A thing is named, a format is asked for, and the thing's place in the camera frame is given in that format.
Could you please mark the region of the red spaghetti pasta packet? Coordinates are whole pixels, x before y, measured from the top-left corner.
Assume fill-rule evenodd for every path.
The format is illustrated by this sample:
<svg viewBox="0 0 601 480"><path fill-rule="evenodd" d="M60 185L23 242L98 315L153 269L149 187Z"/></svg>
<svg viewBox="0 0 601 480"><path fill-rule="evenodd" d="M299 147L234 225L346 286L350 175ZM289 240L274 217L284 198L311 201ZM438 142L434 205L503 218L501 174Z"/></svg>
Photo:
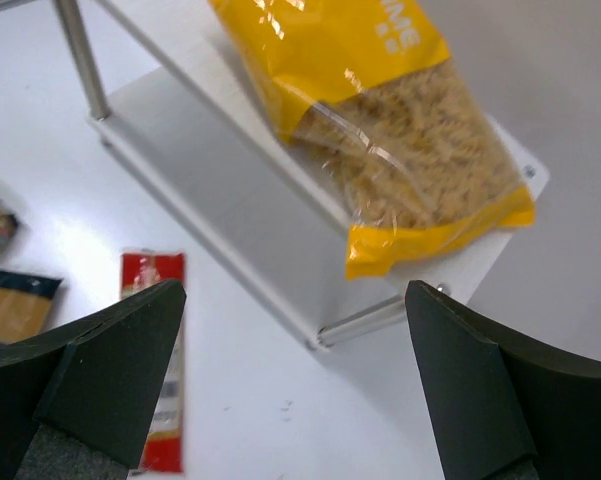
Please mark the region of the red spaghetti pasta packet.
<svg viewBox="0 0 601 480"><path fill-rule="evenodd" d="M122 299L163 280L185 281L186 257L182 253L157 253L148 250L121 255ZM184 404L183 335L178 334L171 353L160 396L152 418L140 472L182 474Z"/></svg>

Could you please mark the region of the white two-tier shelf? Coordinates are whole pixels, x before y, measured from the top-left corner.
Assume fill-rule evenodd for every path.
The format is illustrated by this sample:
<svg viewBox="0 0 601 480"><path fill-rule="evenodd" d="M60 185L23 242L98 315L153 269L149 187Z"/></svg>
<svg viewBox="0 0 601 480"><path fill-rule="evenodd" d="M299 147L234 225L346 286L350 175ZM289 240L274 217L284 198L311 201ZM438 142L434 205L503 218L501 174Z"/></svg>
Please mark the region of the white two-tier shelf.
<svg viewBox="0 0 601 480"><path fill-rule="evenodd" d="M158 63L106 93L79 6L55 9L92 127L119 163L295 338L325 349L405 320L412 280L468 301L510 241L380 278L344 276L349 216L327 174L273 135L236 48L206 1L107 1Z"/></svg>

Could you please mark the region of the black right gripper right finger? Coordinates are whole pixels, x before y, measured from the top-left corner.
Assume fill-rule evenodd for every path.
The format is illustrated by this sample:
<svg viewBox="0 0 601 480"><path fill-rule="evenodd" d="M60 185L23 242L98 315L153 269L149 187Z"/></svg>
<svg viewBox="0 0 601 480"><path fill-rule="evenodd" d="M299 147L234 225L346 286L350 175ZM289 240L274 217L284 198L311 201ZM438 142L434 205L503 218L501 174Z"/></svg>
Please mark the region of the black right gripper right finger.
<svg viewBox="0 0 601 480"><path fill-rule="evenodd" d="M423 281L405 308L445 478L601 479L601 361Z"/></svg>

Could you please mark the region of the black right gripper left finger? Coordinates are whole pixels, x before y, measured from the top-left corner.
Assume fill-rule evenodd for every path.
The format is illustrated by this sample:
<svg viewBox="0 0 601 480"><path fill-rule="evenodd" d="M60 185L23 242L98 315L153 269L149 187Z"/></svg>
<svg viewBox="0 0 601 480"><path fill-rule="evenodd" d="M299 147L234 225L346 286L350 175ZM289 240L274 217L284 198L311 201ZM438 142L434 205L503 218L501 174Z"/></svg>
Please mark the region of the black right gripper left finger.
<svg viewBox="0 0 601 480"><path fill-rule="evenodd" d="M125 479L136 469L186 292L165 280L0 347L0 479Z"/></svg>

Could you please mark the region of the yellow macaroni pasta bag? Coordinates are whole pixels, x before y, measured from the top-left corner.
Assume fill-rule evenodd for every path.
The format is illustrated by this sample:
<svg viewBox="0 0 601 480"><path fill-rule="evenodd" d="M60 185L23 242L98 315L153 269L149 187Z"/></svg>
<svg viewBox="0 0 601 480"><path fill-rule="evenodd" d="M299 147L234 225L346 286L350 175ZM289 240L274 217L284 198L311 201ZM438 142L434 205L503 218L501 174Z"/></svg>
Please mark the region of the yellow macaroni pasta bag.
<svg viewBox="0 0 601 480"><path fill-rule="evenodd" d="M345 274L530 226L532 194L415 1L215 1L273 131L351 215Z"/></svg>

